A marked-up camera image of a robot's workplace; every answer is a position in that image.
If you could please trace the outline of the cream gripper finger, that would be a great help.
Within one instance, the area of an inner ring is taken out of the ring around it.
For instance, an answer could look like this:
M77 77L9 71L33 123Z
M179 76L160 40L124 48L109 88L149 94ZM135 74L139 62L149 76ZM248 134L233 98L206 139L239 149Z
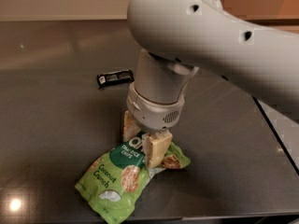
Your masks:
M123 141L129 141L131 138L141 132L129 111L124 113Z
M154 168L162 162L172 138L173 135L168 130L142 135L142 150L148 168Z

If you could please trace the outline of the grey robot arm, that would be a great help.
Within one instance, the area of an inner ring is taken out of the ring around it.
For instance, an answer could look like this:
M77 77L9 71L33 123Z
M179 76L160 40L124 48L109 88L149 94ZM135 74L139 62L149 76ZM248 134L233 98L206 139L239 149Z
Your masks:
M220 0L131 0L127 21L142 48L127 98L141 129L178 123L186 84L199 69L298 119L299 35L242 21Z

